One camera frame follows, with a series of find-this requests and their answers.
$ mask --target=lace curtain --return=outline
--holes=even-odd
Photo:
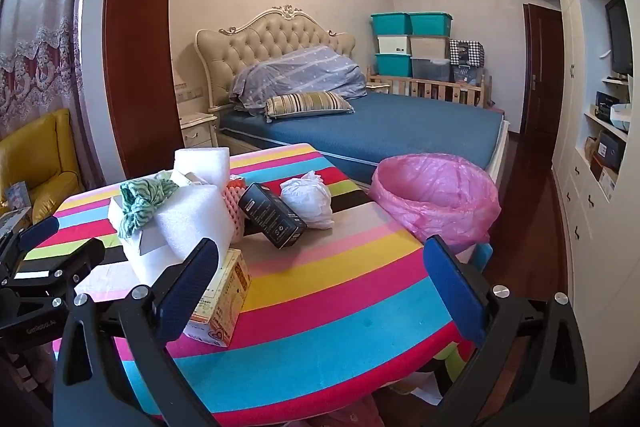
[[[80,3],[0,0],[0,137],[68,108],[82,181],[89,189],[104,185],[104,179],[84,104]]]

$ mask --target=yellow armchair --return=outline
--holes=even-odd
[[[33,222],[53,214],[73,194],[83,192],[68,109],[46,114],[0,142],[0,201],[4,191],[25,182]]]

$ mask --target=green cloth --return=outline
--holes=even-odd
[[[144,227],[177,189],[174,182],[162,178],[143,178],[120,185],[124,217],[118,228],[118,237],[127,239]]]

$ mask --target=television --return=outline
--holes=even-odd
[[[633,76],[634,56],[625,0],[612,0],[606,9],[611,37],[611,69],[619,74]]]

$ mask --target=tufted headboard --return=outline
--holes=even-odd
[[[324,31],[309,15],[287,4],[262,12],[241,28],[200,30],[194,44],[207,73],[209,112],[215,112],[229,102],[234,76],[245,67],[320,44],[351,57],[356,41],[347,33]]]

